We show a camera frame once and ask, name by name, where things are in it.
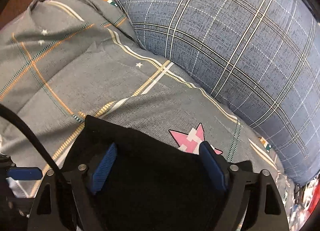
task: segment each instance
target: blue gripper pad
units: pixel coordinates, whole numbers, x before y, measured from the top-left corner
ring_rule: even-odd
[[[97,166],[95,172],[92,174],[90,191],[93,195],[95,195],[98,191],[100,191],[110,173],[111,167],[115,162],[117,157],[117,147],[113,143],[110,145],[106,154],[103,156],[103,159]]]
[[[14,167],[7,170],[7,176],[14,180],[39,180],[42,171],[37,167]]]
[[[218,163],[210,154],[210,151],[208,150],[208,148],[204,145],[204,142],[202,142],[199,146],[199,156],[202,160],[202,163],[205,169],[207,170],[207,173],[209,175],[209,178],[213,186],[219,191],[222,191],[222,192],[227,191],[224,174],[220,169]]]

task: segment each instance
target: pink star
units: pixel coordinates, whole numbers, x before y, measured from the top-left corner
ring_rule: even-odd
[[[189,134],[169,130],[174,140],[179,145],[179,149],[188,153],[199,154],[199,145],[204,141],[204,129],[199,123],[197,129],[192,128]],[[222,154],[221,150],[212,147],[216,154]]]

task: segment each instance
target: red object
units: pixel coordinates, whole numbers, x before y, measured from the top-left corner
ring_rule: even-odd
[[[309,208],[308,208],[308,211],[309,211],[310,214],[315,209],[319,199],[320,199],[320,184],[318,183],[317,186],[315,187],[314,191],[313,191],[313,196],[312,196]]]

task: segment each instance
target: black cable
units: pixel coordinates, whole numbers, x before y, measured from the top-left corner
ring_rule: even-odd
[[[47,150],[43,147],[43,145],[40,143],[38,138],[35,136],[35,134],[32,132],[32,130],[26,125],[22,119],[18,115],[16,115],[13,111],[8,109],[7,107],[0,104],[0,117],[6,119],[10,123],[12,123],[14,126],[16,126],[31,142],[33,147],[40,153],[42,158],[48,163],[48,165],[53,169],[55,174],[57,175],[57,178],[61,181],[63,186],[67,187],[67,181],[62,175],[60,169],[55,164]]]

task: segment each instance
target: white star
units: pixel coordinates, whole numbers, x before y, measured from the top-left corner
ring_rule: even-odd
[[[136,67],[141,68],[141,66],[143,66],[143,64],[142,64],[142,63],[137,63],[137,64],[136,64]]]

